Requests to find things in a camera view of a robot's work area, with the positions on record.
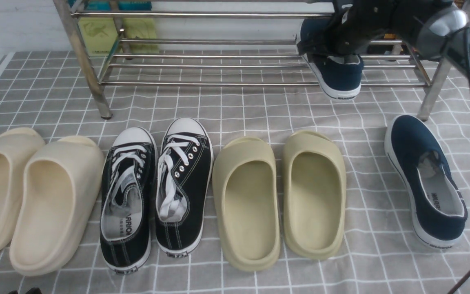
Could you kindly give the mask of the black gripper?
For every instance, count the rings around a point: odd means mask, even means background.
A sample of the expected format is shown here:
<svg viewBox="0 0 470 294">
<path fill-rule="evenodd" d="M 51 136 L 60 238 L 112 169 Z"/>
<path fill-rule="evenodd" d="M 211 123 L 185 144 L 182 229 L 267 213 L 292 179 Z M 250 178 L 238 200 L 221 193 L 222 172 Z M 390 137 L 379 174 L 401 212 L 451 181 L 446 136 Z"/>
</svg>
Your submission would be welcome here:
<svg viewBox="0 0 470 294">
<path fill-rule="evenodd" d="M 397 0 L 333 1 L 329 18 L 306 18 L 298 32 L 299 56 L 350 56 L 390 31 Z"/>
</svg>

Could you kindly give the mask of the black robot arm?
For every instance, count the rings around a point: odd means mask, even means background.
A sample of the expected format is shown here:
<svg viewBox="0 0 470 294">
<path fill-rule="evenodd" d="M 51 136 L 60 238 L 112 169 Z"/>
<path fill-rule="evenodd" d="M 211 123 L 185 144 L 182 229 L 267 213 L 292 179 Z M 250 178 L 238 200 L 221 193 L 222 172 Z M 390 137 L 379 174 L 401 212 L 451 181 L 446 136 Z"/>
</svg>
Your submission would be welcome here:
<svg viewBox="0 0 470 294">
<path fill-rule="evenodd" d="M 452 0 L 354 0 L 335 6 L 327 25 L 297 38 L 299 54 L 346 56 L 394 33 L 428 60 L 439 59 L 435 81 L 420 108 L 426 121 L 451 66 L 470 78 L 470 17 Z"/>
</svg>

